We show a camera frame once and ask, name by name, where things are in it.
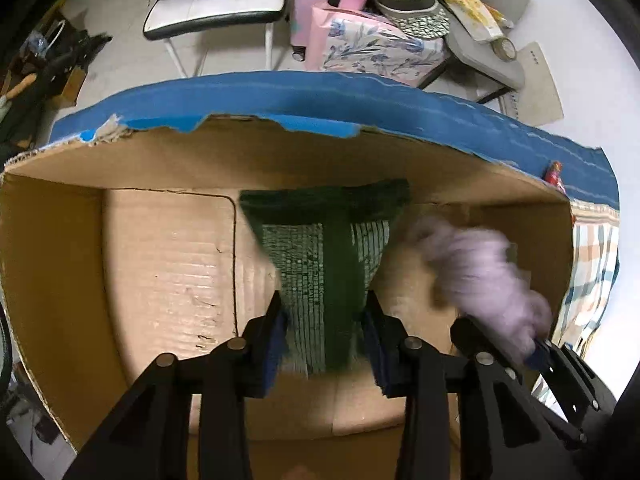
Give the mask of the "blue plaid tablecloth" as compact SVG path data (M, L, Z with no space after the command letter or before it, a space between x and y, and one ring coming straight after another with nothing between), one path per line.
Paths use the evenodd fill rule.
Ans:
M549 304L552 318L561 316L575 283L573 273L579 256L573 226L575 207L603 206L614 211L617 206L617 182L601 151L583 148L468 100L363 74L230 73L146 84L62 118L54 125L50 145L93 140L107 124L136 131L167 127L188 133L212 117L267 119L290 130L307 129L340 138L357 128L382 130L456 148L488 162L509 163L544 182L544 173L557 160L563 166L564 195L572 213L573 261L559 307L552 309ZM423 217L412 222L407 237L424 264L411 237L412 228ZM434 274L436 301L448 304L435 272L424 266ZM461 311L454 308L455 320ZM296 372L288 348L268 396L247 404L252 439L336 437L402 422L404 404L386 398L375 385L370 364L358 349L358 326L357 330L354 358L340 372L309 376Z

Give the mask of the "red floral snack packet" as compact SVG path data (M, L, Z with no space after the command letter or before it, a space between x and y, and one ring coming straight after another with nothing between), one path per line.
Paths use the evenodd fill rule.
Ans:
M562 192L566 193L566 189L564 188L561 172L562 172L562 164L555 160L552 162L544 173L544 180L552 185L554 188Z

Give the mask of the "grey chair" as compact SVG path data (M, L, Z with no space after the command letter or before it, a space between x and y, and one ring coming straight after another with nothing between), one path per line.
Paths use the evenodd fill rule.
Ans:
M444 37L456 61L493 81L494 96L524 88L524 68L510 32L529 0L430 1L425 29Z

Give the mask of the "tape roll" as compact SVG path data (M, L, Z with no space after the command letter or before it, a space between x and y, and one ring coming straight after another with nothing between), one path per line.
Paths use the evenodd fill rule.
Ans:
M508 37L498 38L490 45L495 55L504 62L513 62L518 58L518 50L515 49L514 43Z

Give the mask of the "pink floral bag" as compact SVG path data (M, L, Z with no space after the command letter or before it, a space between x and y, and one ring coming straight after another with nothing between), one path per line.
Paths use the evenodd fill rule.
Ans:
M376 14L311 8L305 53L305 68L311 72L375 75L416 88L447 58L442 38L408 36Z

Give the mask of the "green snack bag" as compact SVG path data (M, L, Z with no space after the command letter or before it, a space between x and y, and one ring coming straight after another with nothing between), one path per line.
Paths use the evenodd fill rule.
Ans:
M296 372L349 367L358 315L409 200L405 179L241 193L242 213L279 273Z

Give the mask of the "beige flat board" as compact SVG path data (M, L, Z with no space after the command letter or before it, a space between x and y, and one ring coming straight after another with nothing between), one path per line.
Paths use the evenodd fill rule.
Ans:
M500 96L501 113L531 127L563 119L561 99L540 45L531 42L519 50L518 62L524 70L525 84L520 90Z

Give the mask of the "white black chair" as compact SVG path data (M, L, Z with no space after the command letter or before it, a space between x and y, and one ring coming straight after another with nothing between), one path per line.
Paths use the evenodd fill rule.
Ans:
M273 69L274 24L285 16L288 0L155 0L143 24L146 40L160 41L181 78L189 78L171 39L233 25L263 24L265 66Z

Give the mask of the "large cardboard box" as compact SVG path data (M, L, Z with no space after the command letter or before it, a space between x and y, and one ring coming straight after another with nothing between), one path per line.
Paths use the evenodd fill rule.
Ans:
M408 241L443 216L516 247L557 309L573 261L570 202L512 164L371 128L348 136L212 117L182 133L103 126L12 160L1 178L1 292L25 370L82 448L158 354L202 356L265 312L280 283L239 205L244 190L409 182L372 286L410 334L449 352L456 309Z

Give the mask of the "yellow white package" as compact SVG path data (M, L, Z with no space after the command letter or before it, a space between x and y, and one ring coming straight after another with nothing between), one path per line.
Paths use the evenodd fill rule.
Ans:
M500 11L486 6L482 0L445 0L471 38L479 44L489 44L504 37L504 32L514 24Z

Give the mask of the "lilac soft cloth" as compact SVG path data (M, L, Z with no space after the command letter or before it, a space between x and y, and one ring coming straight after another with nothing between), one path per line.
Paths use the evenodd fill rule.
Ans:
M434 216L416 222L411 237L435 272L442 298L474 318L510 361L522 364L547 336L548 301L530 288L524 272L508 259L510 242L500 232L457 228Z

